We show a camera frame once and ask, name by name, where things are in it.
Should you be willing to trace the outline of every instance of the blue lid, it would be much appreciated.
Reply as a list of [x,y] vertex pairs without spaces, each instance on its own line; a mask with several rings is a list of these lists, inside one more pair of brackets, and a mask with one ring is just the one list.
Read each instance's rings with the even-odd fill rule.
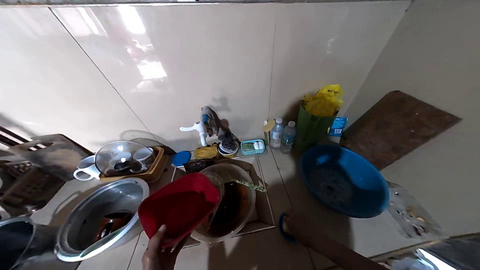
[[183,166],[184,163],[187,163],[190,161],[191,157],[192,157],[192,153],[190,153],[189,151],[182,151],[175,154],[175,156],[173,156],[172,163],[177,167]]

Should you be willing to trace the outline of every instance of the plastic water bottle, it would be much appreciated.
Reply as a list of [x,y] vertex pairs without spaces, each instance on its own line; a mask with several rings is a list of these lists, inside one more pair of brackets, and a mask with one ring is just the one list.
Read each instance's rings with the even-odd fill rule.
[[296,133],[297,129],[295,128],[295,122],[288,122],[288,126],[283,130],[282,146],[280,147],[282,153],[288,154],[292,151],[293,140],[295,140]]
[[282,145],[282,134],[283,134],[283,119],[275,119],[275,126],[272,128],[272,139],[270,140],[270,147],[272,149],[279,149]]

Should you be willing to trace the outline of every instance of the white plastic faucet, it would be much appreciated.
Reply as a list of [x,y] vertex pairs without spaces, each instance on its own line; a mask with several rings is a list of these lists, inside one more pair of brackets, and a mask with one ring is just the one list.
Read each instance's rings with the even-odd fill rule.
[[180,128],[181,131],[190,131],[190,130],[194,130],[194,129],[197,130],[198,134],[200,135],[200,142],[202,143],[202,146],[203,147],[207,146],[207,141],[206,141],[207,135],[205,133],[205,125],[204,125],[203,122],[197,121],[191,127],[181,127]]

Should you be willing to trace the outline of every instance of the hand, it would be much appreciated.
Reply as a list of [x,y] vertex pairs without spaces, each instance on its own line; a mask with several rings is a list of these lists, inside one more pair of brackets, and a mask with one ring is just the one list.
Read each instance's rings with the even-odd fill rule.
[[147,249],[142,257],[143,270],[173,270],[177,256],[185,244],[187,238],[184,237],[178,245],[159,250],[160,242],[165,234],[167,227],[162,225],[158,232],[148,241]]

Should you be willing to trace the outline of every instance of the red plastic container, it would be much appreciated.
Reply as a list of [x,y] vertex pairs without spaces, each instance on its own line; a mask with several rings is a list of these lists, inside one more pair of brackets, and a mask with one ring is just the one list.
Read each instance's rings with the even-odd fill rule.
[[160,243],[167,247],[192,232],[220,200],[219,191],[205,175],[190,173],[147,197],[138,208],[138,217],[150,239],[161,225],[167,226]]

